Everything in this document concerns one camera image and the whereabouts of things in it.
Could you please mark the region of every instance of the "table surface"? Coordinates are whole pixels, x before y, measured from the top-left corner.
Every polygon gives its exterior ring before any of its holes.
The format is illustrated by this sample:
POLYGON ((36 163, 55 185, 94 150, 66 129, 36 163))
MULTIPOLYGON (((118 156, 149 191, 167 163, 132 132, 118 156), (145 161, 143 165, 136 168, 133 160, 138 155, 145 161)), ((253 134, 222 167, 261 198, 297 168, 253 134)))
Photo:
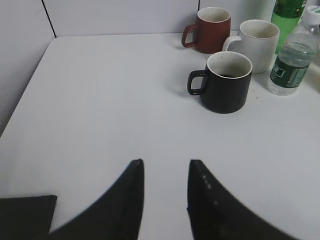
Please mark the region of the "table surface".
POLYGON ((187 92, 189 73, 204 69, 209 55, 180 39, 53 40, 0 138, 1 196, 58 195, 54 230, 142 158, 139 239, 191 240, 188 167, 201 159, 256 214, 319 240, 320 74, 288 97, 264 88, 269 72, 253 75, 245 106, 217 114, 187 92))

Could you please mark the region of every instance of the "bottle cap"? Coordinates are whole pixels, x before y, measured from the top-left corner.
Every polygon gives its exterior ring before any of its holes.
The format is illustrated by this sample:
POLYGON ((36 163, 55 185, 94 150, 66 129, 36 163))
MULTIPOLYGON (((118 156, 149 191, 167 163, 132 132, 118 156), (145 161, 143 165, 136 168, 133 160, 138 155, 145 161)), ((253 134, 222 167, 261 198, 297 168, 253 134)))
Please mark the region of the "bottle cap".
POLYGON ((302 22, 306 25, 320 25, 320 6, 308 6, 304 10, 302 22))

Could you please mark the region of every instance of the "wall seam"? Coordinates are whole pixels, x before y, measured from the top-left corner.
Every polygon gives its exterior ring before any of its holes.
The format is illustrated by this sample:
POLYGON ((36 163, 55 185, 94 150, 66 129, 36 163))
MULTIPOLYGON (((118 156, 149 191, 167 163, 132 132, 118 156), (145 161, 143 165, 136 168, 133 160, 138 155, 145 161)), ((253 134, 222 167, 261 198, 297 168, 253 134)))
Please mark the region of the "wall seam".
POLYGON ((56 32, 55 32, 54 26, 52 25, 51 19, 50 19, 50 17, 49 17, 49 14, 48 14, 48 11, 47 11, 47 8, 46 8, 46 5, 45 5, 45 2, 44 2, 44 0, 41 0, 41 2, 42 2, 42 6, 43 6, 43 8, 44 8, 44 11, 45 11, 46 17, 48 18, 48 21, 49 21, 49 23, 50 23, 50 26, 51 26, 51 29, 52 29, 53 35, 54 35, 54 37, 56 38, 56 37, 57 37, 57 35, 56 35, 56 32))

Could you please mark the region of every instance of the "black object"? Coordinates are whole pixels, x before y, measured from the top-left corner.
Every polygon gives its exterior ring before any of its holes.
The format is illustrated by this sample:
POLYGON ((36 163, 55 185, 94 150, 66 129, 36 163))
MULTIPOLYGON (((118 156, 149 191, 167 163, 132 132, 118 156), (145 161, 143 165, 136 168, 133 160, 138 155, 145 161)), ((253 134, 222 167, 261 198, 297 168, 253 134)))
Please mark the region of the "black object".
POLYGON ((194 240, 294 240, 233 197, 201 160, 191 160, 188 213, 194 240))
POLYGON ((137 240, 144 207, 144 163, 133 160, 93 205, 42 240, 137 240))
POLYGON ((47 235, 57 196, 0 199, 0 239, 33 240, 47 235))
POLYGON ((252 64, 242 54, 217 52, 209 57, 205 70, 190 73, 187 90, 190 95, 200 95, 207 109, 230 114, 245 105, 251 74, 252 64), (203 77, 201 88, 192 89, 191 84, 196 77, 203 77))

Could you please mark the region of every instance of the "white wall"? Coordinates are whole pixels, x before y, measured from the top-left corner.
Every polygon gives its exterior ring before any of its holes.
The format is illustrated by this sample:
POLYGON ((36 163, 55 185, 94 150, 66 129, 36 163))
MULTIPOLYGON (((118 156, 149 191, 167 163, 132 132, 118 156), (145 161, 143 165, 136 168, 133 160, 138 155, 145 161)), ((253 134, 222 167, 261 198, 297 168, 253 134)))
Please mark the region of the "white wall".
POLYGON ((54 38, 41 0, 0 0, 0 135, 54 38))
POLYGON ((220 7, 231 12, 231 30, 249 19, 271 20, 276 0, 200 0, 200 8, 220 7))
POLYGON ((45 0, 44 3, 56 35, 74 36, 182 32, 194 22, 199 1, 45 0))

